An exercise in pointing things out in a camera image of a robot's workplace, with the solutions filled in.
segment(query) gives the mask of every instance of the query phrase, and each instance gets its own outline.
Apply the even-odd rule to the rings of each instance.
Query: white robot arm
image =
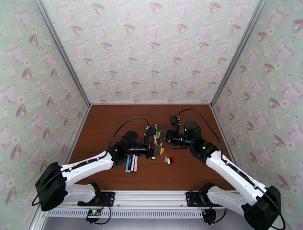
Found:
[[[157,144],[141,143],[137,138],[136,132],[128,131],[120,142],[94,157],[62,166],[58,163],[50,164],[36,183],[42,211],[53,209],[63,202],[89,203],[98,193],[96,187],[77,185],[76,182],[122,164],[128,155],[145,155],[150,158],[164,152]],[[205,204],[219,204],[237,212],[254,229],[268,229],[281,214],[279,191],[273,186],[267,188],[244,173],[222,155],[217,147],[202,139],[200,127],[195,121],[184,123],[184,134],[164,130],[159,132],[159,138],[171,145],[189,147],[195,158],[218,172],[241,194],[235,195],[208,183],[200,190],[200,198]]]

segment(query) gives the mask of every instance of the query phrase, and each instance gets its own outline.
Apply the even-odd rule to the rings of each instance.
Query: white marker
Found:
[[[137,172],[137,165],[138,165],[138,156],[135,156],[134,173]]]
[[[131,172],[134,171],[135,158],[136,158],[136,155],[133,155],[133,160],[131,161],[131,169],[130,169]]]

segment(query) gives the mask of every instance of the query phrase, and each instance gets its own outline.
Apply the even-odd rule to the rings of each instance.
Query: floral wallpaper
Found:
[[[30,1],[0,2],[0,229],[28,229],[35,182],[86,110]]]
[[[303,229],[303,2],[271,1],[215,104],[238,165]]]
[[[43,2],[91,103],[210,103],[258,3]]]

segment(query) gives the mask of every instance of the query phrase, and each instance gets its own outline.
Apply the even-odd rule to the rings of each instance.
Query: teapot pattern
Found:
[[[238,165],[280,190],[287,229],[303,228],[301,7],[269,3],[213,105]]]
[[[57,2],[54,14],[65,22],[75,20],[72,3],[64,1]],[[86,104],[35,6],[30,1],[3,3],[0,3],[0,229],[28,229],[36,211],[31,206],[36,196],[34,184],[50,163],[65,159]],[[81,32],[79,27],[73,29]],[[78,55],[85,55],[88,48],[85,41],[71,44]],[[82,68],[82,72],[86,79],[97,77],[89,68]]]
[[[90,102],[102,104],[209,103],[257,6],[251,0],[43,1]],[[112,82],[125,84],[113,90]]]

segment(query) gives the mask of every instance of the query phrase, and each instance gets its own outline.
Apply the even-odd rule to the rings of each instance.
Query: pen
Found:
[[[127,156],[127,161],[126,161],[126,167],[125,167],[125,172],[128,172],[128,165],[130,163],[130,155]]]

